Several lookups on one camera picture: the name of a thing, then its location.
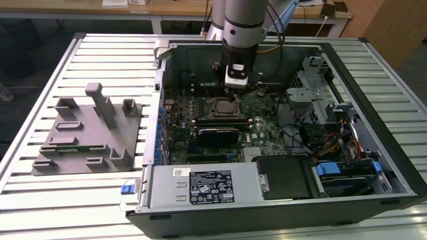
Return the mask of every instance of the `metal rail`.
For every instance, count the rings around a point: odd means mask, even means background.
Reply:
[[[144,233],[120,211],[120,186],[141,176],[143,154],[151,114],[155,81],[155,41],[200,40],[194,35],[87,34],[73,40],[28,115],[0,164],[0,239],[135,239]],[[375,50],[358,39],[288,37],[290,42],[330,42],[372,103],[396,141],[424,180],[427,179],[427,113],[396,73]],[[113,103],[133,98],[143,104],[135,171],[115,173],[32,176],[48,130],[57,115],[51,108],[59,97],[75,97],[79,104],[93,104],[85,96],[87,83],[103,84],[103,95]],[[335,81],[344,100],[347,96]],[[128,205],[136,196],[125,196]],[[427,205],[394,210],[346,226],[320,226],[232,233],[188,239],[424,239]]]

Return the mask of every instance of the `wooden desk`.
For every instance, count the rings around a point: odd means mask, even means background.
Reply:
[[[155,0],[151,13],[159,16],[160,21],[203,21],[206,15],[206,0]],[[320,16],[322,6],[307,6],[295,9],[291,24],[322,24],[324,17]],[[347,21],[354,18],[351,12],[335,13],[335,18],[328,19],[324,24],[332,25],[328,37],[339,37]]]
[[[206,0],[151,0],[147,5],[129,4],[128,8],[103,9],[103,0],[0,0],[0,18],[149,20],[152,31],[162,34],[162,21],[203,21]],[[322,6],[298,8],[290,23],[322,24]],[[350,12],[336,12],[326,24],[332,28],[328,37],[339,37]]]

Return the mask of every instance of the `warning label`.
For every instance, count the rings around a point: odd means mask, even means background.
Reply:
[[[190,203],[224,204],[235,202],[232,171],[190,173]]]

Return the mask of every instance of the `blue latch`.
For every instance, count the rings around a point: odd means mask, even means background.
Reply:
[[[322,176],[324,174],[340,174],[339,165],[335,162],[323,162],[318,166],[315,166],[315,170],[318,171],[318,175]]]
[[[121,195],[135,194],[135,184],[121,186]]]
[[[383,171],[382,165],[380,165],[380,163],[379,163],[378,161],[375,161],[375,162],[372,163],[372,165],[374,165],[374,169],[375,169],[376,173],[379,173],[380,171]]]

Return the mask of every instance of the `metal panel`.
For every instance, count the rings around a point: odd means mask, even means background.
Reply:
[[[141,176],[144,139],[149,115],[155,71],[154,43],[158,39],[202,40],[199,36],[143,34],[87,34],[83,43],[69,49],[53,73],[51,86],[44,90],[45,99],[36,104],[11,153],[1,161],[5,168],[0,181],[0,235],[1,239],[119,239],[147,240],[141,231],[129,224],[119,207],[120,185]],[[386,125],[392,132],[416,169],[427,180],[427,117],[418,99],[407,91],[402,80],[370,48],[355,38],[288,37],[290,42],[330,42],[338,55],[367,94]],[[83,94],[87,83],[100,82],[103,94],[112,96],[113,104],[133,98],[143,104],[143,121],[139,130],[133,169],[131,172],[71,174],[60,176],[31,176],[32,162],[48,136],[56,112],[52,106],[57,96],[76,96],[77,104],[93,104]],[[136,203],[135,196],[124,200]],[[214,239],[426,239],[427,205],[384,212],[352,225],[322,226],[278,231],[232,233],[216,236],[190,237],[194,240]]]

